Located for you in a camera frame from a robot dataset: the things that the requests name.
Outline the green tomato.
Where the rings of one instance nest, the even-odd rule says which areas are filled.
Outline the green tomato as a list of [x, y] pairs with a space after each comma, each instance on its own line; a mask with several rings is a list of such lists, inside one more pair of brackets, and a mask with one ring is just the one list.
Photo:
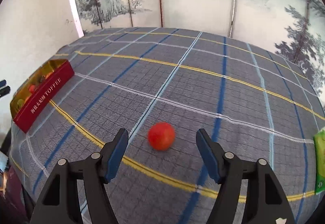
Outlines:
[[17, 101], [18, 108], [22, 108], [24, 106], [24, 104], [25, 104], [25, 100], [23, 100], [21, 98]]

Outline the red tomato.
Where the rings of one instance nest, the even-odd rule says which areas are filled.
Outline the red tomato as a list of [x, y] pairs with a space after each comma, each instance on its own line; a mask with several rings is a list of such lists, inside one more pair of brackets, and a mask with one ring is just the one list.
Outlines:
[[33, 94], [36, 90], [36, 85], [30, 85], [29, 86], [29, 91]]
[[157, 151], [166, 151], [175, 140], [175, 130], [167, 122], [154, 124], [148, 131], [148, 142]]

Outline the gold tin box red sides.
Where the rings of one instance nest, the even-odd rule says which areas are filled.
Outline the gold tin box red sides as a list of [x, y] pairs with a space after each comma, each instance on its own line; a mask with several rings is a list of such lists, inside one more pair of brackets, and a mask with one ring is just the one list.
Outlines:
[[[42, 110], [72, 76], [74, 70], [67, 59], [48, 60], [29, 76], [10, 103], [12, 120], [21, 131], [28, 132]], [[30, 85], [36, 85], [33, 94], [29, 91]], [[25, 100], [22, 108], [17, 106], [20, 98]]]

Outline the green packet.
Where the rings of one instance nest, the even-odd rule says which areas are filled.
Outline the green packet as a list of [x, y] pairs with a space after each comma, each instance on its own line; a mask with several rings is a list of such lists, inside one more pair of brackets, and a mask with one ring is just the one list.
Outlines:
[[325, 130], [322, 128], [313, 137], [316, 155], [316, 183], [315, 193], [324, 191], [325, 180]]

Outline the blue grey plaid tablecloth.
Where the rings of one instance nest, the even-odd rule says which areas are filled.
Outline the blue grey plaid tablecloth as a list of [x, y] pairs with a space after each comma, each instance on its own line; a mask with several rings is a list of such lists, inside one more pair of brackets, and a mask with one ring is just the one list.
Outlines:
[[[254, 45], [175, 28], [97, 30], [53, 58], [67, 59], [74, 76], [27, 133], [12, 126], [11, 162], [33, 199], [59, 159], [85, 159], [125, 128], [129, 144], [106, 186], [118, 221], [205, 223], [219, 186], [196, 146], [204, 128], [225, 151], [269, 162], [297, 223], [318, 206], [313, 136], [324, 112], [298, 66]], [[175, 130], [166, 151], [148, 142], [159, 122]]]

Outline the painted landscape folding screen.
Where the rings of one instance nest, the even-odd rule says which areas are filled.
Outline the painted landscape folding screen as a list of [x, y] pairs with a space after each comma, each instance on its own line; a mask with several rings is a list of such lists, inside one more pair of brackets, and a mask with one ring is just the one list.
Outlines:
[[322, 0], [75, 0], [84, 31], [163, 26], [229, 36], [296, 63], [324, 93]]

